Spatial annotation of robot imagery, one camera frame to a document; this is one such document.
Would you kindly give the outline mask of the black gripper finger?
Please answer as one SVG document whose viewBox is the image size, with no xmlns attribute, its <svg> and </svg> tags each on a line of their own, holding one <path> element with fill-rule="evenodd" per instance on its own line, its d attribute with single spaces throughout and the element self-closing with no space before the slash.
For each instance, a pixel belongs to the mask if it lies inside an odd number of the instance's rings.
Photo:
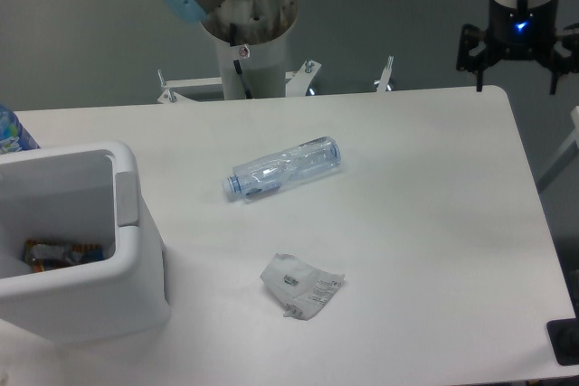
<svg viewBox="0 0 579 386">
<path fill-rule="evenodd" d="M 464 24 L 456 59 L 456 70 L 476 77 L 476 91 L 482 92 L 484 71 L 502 59 L 502 45 L 486 31 L 472 24 Z"/>
<path fill-rule="evenodd" d="M 578 23 L 554 29 L 539 45 L 536 61 L 550 71 L 549 94 L 555 95 L 559 79 L 578 72 Z"/>
</svg>

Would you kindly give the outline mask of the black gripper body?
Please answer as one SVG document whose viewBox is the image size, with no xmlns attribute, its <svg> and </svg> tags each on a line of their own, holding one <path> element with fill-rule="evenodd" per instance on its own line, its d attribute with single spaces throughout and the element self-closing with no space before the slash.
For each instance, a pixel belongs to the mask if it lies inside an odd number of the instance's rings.
<svg viewBox="0 0 579 386">
<path fill-rule="evenodd" d="M 527 10 L 517 10 L 489 0 L 489 27 L 485 44 L 489 61 L 531 60 L 549 53 L 555 44 L 555 19 L 559 0 Z"/>
</svg>

